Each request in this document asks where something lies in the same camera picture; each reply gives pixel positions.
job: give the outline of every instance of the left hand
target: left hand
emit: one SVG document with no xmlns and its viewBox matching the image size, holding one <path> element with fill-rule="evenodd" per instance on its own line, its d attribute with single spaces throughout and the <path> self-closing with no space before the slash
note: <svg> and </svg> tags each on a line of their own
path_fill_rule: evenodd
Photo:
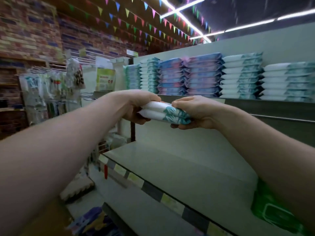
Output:
<svg viewBox="0 0 315 236">
<path fill-rule="evenodd" d="M 113 94 L 117 94 L 122 98 L 128 99 L 128 109 L 123 118 L 140 125 L 150 121 L 150 119 L 144 118 L 138 114 L 141 110 L 141 106 L 146 105 L 150 101 L 161 101 L 161 98 L 158 95 L 140 89 L 115 91 Z"/>
</svg>

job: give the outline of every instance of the blue pennant flag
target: blue pennant flag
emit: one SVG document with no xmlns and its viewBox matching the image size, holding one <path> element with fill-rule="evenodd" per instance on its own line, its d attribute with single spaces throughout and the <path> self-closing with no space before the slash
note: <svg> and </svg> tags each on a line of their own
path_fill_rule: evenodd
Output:
<svg viewBox="0 0 315 236">
<path fill-rule="evenodd" d="M 116 2 L 117 12 L 119 11 L 120 4 Z"/>
</svg>

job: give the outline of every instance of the red object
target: red object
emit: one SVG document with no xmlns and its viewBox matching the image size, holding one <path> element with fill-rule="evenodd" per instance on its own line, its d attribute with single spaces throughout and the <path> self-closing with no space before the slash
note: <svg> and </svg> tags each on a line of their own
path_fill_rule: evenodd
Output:
<svg viewBox="0 0 315 236">
<path fill-rule="evenodd" d="M 104 177 L 107 180 L 107 176 L 108 176 L 108 166 L 104 165 Z"/>
</svg>

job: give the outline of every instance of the hand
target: hand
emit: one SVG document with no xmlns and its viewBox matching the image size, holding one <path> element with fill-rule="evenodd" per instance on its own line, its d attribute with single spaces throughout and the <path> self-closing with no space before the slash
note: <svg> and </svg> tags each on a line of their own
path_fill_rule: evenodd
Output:
<svg viewBox="0 0 315 236">
<path fill-rule="evenodd" d="M 123 118 L 140 125 L 150 121 L 150 119 L 144 118 L 137 113 L 141 110 L 141 106 L 146 105 L 150 101 L 161 101 L 161 98 L 158 95 L 139 89 L 115 91 L 111 94 L 116 95 L 115 97 L 128 100 L 127 109 Z"/>
<path fill-rule="evenodd" d="M 172 128 L 182 130 L 197 127 L 216 129 L 220 114 L 228 108 L 228 105 L 200 95 L 175 100 L 172 102 L 172 106 L 186 111 L 193 118 L 188 125 L 171 125 Z"/>
</svg>

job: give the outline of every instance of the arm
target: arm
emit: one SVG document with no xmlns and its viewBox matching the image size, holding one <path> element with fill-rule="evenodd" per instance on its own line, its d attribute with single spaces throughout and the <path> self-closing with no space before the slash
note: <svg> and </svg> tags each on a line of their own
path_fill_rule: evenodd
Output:
<svg viewBox="0 0 315 236">
<path fill-rule="evenodd" d="M 315 232 L 315 148 L 238 108 L 201 96 L 179 99 L 173 106 L 196 119 L 180 129 L 203 127 L 220 131 L 292 213 Z"/>
<path fill-rule="evenodd" d="M 140 90 L 113 92 L 84 108 L 30 127 L 0 142 L 0 221 L 17 233 L 73 179 L 100 139 L 123 116 L 144 124 L 133 106 L 160 98 Z"/>
</svg>

